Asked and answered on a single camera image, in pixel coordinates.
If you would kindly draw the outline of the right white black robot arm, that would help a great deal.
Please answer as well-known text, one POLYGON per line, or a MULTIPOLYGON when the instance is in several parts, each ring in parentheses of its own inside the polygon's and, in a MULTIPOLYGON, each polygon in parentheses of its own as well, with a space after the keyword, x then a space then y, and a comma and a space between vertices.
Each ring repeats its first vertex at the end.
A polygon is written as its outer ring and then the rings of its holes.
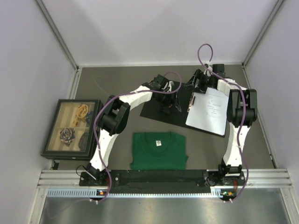
POLYGON ((225 66, 214 64, 208 70, 197 69, 185 84, 192 87, 186 125, 224 136, 229 126, 226 152, 216 174, 206 172, 206 182, 228 185, 244 179, 242 152, 246 136, 257 119, 257 92, 240 87, 225 77, 225 66))

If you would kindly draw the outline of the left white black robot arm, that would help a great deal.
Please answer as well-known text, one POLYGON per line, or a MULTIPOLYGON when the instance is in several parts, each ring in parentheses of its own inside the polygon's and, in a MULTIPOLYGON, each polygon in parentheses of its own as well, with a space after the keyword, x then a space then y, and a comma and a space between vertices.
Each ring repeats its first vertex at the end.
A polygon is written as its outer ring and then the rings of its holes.
POLYGON ((136 90, 110 96, 100 109, 93 124, 97 147, 86 167, 86 172, 94 184, 101 185, 105 182, 105 172, 111 179, 107 168, 109 155, 116 138, 126 128, 130 111, 152 99, 163 101, 166 96, 174 97, 178 93, 182 86, 182 78, 178 73, 174 74, 179 78, 176 89, 166 75, 157 75, 152 81, 141 84, 136 90))

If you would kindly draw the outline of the white printed paper stack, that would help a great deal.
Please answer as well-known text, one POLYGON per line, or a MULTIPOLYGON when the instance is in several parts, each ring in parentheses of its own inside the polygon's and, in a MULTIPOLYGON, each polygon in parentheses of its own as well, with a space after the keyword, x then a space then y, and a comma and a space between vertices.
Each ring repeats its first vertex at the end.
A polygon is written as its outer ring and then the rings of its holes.
POLYGON ((208 88, 206 93, 194 93, 194 104, 185 124, 212 134, 224 136, 227 123, 228 97, 221 91, 208 88))

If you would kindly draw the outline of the white folder black inside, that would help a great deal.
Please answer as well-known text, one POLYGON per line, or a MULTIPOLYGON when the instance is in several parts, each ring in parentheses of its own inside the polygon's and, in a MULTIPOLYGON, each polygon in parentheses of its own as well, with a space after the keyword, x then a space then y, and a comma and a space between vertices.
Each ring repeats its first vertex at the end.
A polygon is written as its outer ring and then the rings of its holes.
POLYGON ((141 117, 224 137, 228 97, 212 88, 198 93, 181 86, 174 94, 162 94, 146 102, 141 117))

